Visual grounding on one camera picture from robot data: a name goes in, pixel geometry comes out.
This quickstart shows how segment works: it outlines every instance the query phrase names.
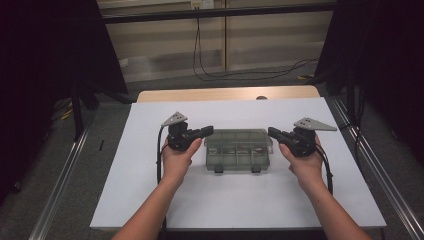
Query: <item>gray floor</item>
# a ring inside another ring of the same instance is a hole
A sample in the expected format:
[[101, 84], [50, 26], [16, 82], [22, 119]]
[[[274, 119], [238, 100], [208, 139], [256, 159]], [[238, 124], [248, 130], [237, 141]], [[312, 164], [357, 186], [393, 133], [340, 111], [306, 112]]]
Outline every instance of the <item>gray floor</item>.
[[[287, 76], [268, 80], [200, 81], [195, 76], [188, 76], [134, 82], [128, 83], [127, 97], [135, 99], [141, 91], [153, 89], [300, 85], [304, 82], [298, 80], [296, 76], [311, 74], [314, 69], [314, 65], [309, 65]], [[317, 87], [322, 96], [327, 96], [324, 85]], [[110, 239], [113, 235], [113, 233], [90, 229], [88, 225], [118, 147], [130, 107], [119, 104], [104, 95], [99, 95], [98, 99], [101, 101], [100, 108], [96, 112], [83, 151], [78, 158], [46, 239]], [[424, 190], [423, 166], [414, 159], [406, 145], [392, 137], [390, 127], [370, 104], [365, 108], [362, 132], [394, 184], [423, 222], [424, 195], [420, 194]], [[49, 138], [22, 179], [21, 192], [10, 194], [0, 207], [1, 240], [28, 239], [72, 147], [73, 133], [72, 117], [54, 122]], [[346, 130], [343, 134], [353, 150], [354, 142], [349, 138]], [[363, 159], [361, 162], [364, 177], [388, 223], [388, 227], [384, 230], [386, 239], [410, 239], [408, 231], [387, 200], [383, 189], [373, 177], [367, 163]], [[378, 229], [369, 230], [369, 233], [375, 239], [381, 238]], [[322, 237], [319, 231], [310, 232], [309, 235], [298, 234], [293, 232], [180, 233], [174, 234], [173, 237], [174, 239], [305, 239], [305, 236], [307, 239], [321, 239]]]

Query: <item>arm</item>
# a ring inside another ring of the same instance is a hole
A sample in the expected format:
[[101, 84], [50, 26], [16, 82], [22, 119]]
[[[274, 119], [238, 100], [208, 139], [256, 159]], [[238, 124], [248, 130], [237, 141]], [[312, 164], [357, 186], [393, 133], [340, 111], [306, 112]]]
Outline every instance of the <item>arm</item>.
[[191, 165], [191, 157], [199, 149], [201, 143], [201, 139], [195, 140], [185, 152], [178, 152], [169, 147], [164, 148], [162, 180], [112, 239], [153, 240], [157, 238], [172, 198], [183, 183], [184, 176]]
[[281, 153], [290, 162], [290, 171], [298, 178], [299, 186], [306, 193], [328, 239], [371, 239], [330, 194], [322, 180], [322, 159], [318, 153], [296, 158], [290, 149], [279, 145]]

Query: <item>white paper sheet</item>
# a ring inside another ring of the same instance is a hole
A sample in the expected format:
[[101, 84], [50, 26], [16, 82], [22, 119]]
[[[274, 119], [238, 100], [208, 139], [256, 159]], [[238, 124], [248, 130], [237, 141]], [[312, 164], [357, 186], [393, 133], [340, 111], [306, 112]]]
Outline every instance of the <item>white paper sheet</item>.
[[[176, 111], [189, 128], [276, 127], [291, 131], [310, 117], [336, 126], [323, 98], [260, 101], [160, 102], [132, 105], [124, 133], [90, 227], [121, 227], [156, 186], [156, 145], [160, 125]], [[334, 196], [363, 227], [385, 221], [339, 131], [317, 132], [328, 155]], [[167, 135], [165, 128], [162, 139]], [[297, 229], [316, 228], [315, 212], [287, 169], [289, 163], [274, 141], [270, 167], [259, 175], [206, 170], [206, 148], [193, 157], [183, 185], [167, 215], [169, 229]]]

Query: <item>wall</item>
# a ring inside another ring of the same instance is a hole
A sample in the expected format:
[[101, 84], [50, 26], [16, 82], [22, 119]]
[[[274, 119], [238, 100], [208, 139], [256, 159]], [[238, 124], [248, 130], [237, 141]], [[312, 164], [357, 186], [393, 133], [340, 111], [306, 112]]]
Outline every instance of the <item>wall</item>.
[[[317, 2], [328, 1], [215, 0], [215, 8]], [[190, 1], [183, 0], [98, 0], [98, 4], [103, 15], [191, 9]], [[202, 52], [205, 55], [209, 52], [214, 58], [209, 62], [218, 62], [220, 67], [214, 68], [214, 71], [291, 65], [301, 59], [320, 56], [331, 16], [332, 12], [317, 12], [201, 19]], [[174, 57], [175, 54], [182, 54], [182, 58], [191, 58], [197, 21], [191, 19], [109, 24], [107, 29], [118, 58], [170, 54], [174, 54]], [[191, 67], [189, 62], [187, 61], [187, 69]]]

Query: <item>transparent plastic box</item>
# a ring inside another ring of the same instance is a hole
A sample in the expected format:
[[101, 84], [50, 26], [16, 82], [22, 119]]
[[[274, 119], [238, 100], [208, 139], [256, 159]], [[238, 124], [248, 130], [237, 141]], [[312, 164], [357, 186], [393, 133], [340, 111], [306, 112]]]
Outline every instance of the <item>transparent plastic box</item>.
[[251, 171], [269, 167], [272, 140], [265, 129], [215, 129], [205, 139], [206, 167], [209, 171]]

